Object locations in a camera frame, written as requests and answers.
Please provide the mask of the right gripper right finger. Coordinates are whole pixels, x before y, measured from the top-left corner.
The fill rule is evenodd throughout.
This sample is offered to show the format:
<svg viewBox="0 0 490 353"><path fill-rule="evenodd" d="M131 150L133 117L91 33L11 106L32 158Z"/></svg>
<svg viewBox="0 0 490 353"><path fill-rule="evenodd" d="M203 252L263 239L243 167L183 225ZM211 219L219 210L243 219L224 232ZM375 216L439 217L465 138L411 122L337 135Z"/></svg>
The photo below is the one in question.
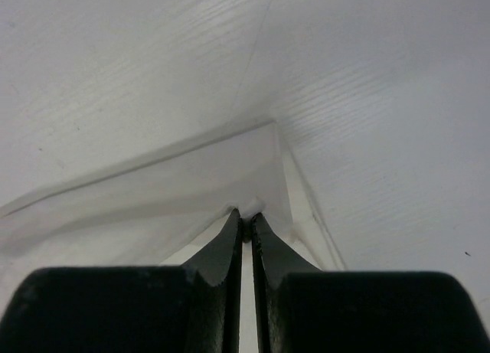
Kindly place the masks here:
<svg viewBox="0 0 490 353"><path fill-rule="evenodd" d="M437 272L322 271L250 223L261 352L487 352L469 294Z"/></svg>

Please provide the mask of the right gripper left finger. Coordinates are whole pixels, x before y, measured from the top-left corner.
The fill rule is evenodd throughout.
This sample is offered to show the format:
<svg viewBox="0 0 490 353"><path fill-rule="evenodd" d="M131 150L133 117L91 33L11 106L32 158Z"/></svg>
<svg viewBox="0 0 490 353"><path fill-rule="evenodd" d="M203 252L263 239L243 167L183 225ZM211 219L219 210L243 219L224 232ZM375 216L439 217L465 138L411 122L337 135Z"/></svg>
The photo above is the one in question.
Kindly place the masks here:
<svg viewBox="0 0 490 353"><path fill-rule="evenodd" d="M16 289L3 352L236 352L242 220L178 266L52 267Z"/></svg>

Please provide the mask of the cream white t shirt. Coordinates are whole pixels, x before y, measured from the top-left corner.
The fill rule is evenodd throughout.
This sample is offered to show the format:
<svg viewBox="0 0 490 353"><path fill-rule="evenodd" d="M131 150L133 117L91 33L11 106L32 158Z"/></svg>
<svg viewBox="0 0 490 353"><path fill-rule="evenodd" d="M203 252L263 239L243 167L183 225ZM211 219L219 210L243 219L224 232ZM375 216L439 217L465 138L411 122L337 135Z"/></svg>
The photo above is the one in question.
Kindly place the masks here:
<svg viewBox="0 0 490 353"><path fill-rule="evenodd" d="M323 270L346 265L278 125L240 126L35 189L1 208L1 294L46 266L165 265L232 211L265 215Z"/></svg>

